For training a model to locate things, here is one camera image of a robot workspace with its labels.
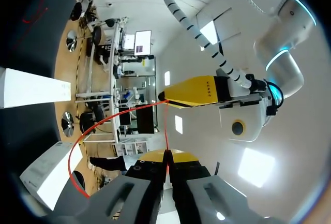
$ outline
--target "white box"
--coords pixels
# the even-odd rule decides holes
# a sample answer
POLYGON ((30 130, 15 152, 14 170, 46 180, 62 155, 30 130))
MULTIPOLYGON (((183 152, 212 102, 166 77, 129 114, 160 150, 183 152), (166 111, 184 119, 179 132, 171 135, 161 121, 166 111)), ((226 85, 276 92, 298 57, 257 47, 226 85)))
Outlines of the white box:
MULTIPOLYGON (((57 142, 29 165, 20 176, 30 194, 51 210, 54 210, 69 179, 68 158, 72 146, 72 143, 57 142)), ((82 153, 77 145, 71 154, 71 172, 81 159, 82 153)))
POLYGON ((70 100, 68 82, 0 67, 0 108, 70 100))

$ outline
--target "red cable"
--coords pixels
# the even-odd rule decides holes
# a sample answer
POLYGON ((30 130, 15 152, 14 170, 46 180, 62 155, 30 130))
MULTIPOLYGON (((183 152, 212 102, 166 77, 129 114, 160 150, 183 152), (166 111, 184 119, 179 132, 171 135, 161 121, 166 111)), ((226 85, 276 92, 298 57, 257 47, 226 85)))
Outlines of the red cable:
POLYGON ((40 0, 40 1, 39 1, 37 12, 36 12, 35 15, 33 15, 33 16, 31 17, 31 20, 27 21, 27 20, 25 20, 25 19, 22 19, 22 22, 25 23, 25 24, 30 24, 31 22, 35 22, 35 21, 37 21, 38 19, 40 19, 40 17, 43 15, 43 12, 42 12, 39 16, 37 16, 37 15, 38 15, 39 12, 40 12, 40 8, 41 8, 41 5, 43 4, 43 2, 44 2, 44 0, 40 0))
POLYGON ((168 142, 168 135, 167 135, 167 116, 168 116, 168 105, 169 102, 167 101, 167 105, 164 109, 164 137, 165 137, 165 143, 167 145, 167 150, 169 150, 169 142, 168 142))
POLYGON ((40 13, 40 9, 41 9, 41 5, 43 4, 44 0, 40 0, 39 4, 38 4, 38 9, 36 14, 31 18, 31 20, 25 20, 24 18, 22 19, 22 22, 24 24, 30 24, 29 27, 24 31, 24 33, 21 35, 21 37, 19 37, 19 39, 16 41, 16 43, 13 46, 13 51, 17 49, 17 47, 20 45, 20 43, 22 42, 22 40, 25 38, 25 36, 30 32, 30 30, 32 29, 33 25, 36 24, 37 21, 39 21, 39 19, 44 15, 44 13, 48 10, 48 7, 46 7, 41 13, 40 13))
MULTIPOLYGON (((138 110, 138 109, 144 109, 144 108, 148 108, 148 107, 151 107, 151 106, 156 106, 156 105, 159 105, 159 104, 162 104, 162 103, 167 103, 167 106, 165 108, 165 113, 168 112, 168 101, 165 100, 165 101, 160 101, 160 102, 157 102, 157 103, 152 103, 152 104, 149 104, 149 105, 145 105, 145 106, 142 106, 142 107, 138 107, 138 108, 131 108, 129 110, 126 110, 126 111, 123 111, 123 112, 120 112, 120 113, 117 113, 117 114, 114 114, 112 116, 109 116, 101 121, 99 121, 98 123, 94 124, 92 127, 90 127, 88 130, 86 130, 82 135, 80 135, 80 137, 76 140, 76 142, 73 144, 72 148, 71 148, 71 151, 69 153, 69 158, 68 158, 68 172, 69 172, 69 176, 70 176, 70 180, 71 182, 73 183, 74 187, 78 190, 79 193, 81 193, 84 197, 86 198, 89 198, 89 195, 85 192, 85 190, 83 190, 75 181, 75 179, 73 178, 73 175, 71 173, 71 169, 70 169, 70 160, 71 160, 71 154, 72 154, 72 151, 74 149, 74 147, 82 140, 82 138, 87 135, 89 132, 91 132, 95 127, 101 125, 102 123, 116 117, 116 116, 119 116, 121 114, 126 114, 126 113, 129 113, 129 112, 132 112, 134 110, 138 110)), ((168 137, 167 137, 167 129, 166 129, 166 125, 164 126, 164 133, 165 133, 165 140, 166 140, 166 143, 167 143, 167 149, 169 149, 169 145, 168 145, 168 137)))

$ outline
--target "shoe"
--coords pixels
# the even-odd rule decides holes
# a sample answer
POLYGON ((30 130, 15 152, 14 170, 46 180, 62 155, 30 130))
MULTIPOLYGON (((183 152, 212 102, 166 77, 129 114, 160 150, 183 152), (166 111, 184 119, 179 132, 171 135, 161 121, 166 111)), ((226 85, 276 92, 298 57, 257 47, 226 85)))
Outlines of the shoe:
POLYGON ((95 171, 95 166, 93 164, 91 164, 90 161, 87 162, 87 167, 88 167, 89 170, 95 171))

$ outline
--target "wooden floor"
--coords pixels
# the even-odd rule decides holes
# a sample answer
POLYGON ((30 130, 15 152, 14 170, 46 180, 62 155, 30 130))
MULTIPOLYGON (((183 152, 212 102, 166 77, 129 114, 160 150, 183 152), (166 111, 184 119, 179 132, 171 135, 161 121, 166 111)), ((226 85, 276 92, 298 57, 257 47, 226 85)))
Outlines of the wooden floor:
MULTIPOLYGON (((73 52, 69 52, 66 47, 66 37, 70 30, 75 30, 78 37, 83 36, 83 32, 78 26, 78 21, 68 21, 67 26, 63 32, 59 49, 56 58, 55 65, 55 79, 71 83, 71 101, 67 102, 56 102, 55 112, 56 119, 63 142, 75 142, 81 135, 79 130, 78 119, 74 118, 74 133, 72 137, 66 137, 61 129, 61 117, 64 112, 70 112, 73 116, 77 115, 76 111, 76 71, 79 60, 80 48, 81 57, 78 66, 78 92, 84 92, 86 90, 87 74, 88 74, 88 63, 89 58, 86 58, 86 39, 79 39, 76 49, 73 52)), ((93 74, 92 74, 92 91, 106 90, 108 87, 108 74, 103 72, 102 67, 93 62, 93 74)), ((78 112, 81 114, 85 110, 83 103, 78 104, 78 112)), ((103 124, 100 129, 111 132, 111 127, 108 124, 103 124)), ((110 140, 113 139, 112 134, 94 136, 89 140, 110 140)), ((98 180, 94 172, 87 168, 88 156, 93 157, 113 157, 114 152, 111 143, 88 143, 86 145, 80 145, 83 159, 80 161, 76 170, 81 172, 85 179, 85 190, 89 195, 94 194, 98 190, 98 180)), ((107 175, 110 178, 115 178, 119 172, 108 172, 101 169, 96 170, 96 175, 101 178, 101 175, 107 175)))

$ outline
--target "black pants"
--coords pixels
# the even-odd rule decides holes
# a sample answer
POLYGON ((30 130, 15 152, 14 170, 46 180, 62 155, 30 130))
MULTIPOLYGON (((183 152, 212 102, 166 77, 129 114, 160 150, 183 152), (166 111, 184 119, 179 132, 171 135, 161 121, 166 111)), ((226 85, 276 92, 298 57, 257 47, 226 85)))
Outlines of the black pants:
POLYGON ((126 171, 123 156, 119 156, 118 158, 114 159, 91 157, 89 160, 94 166, 100 167, 107 171, 126 171))

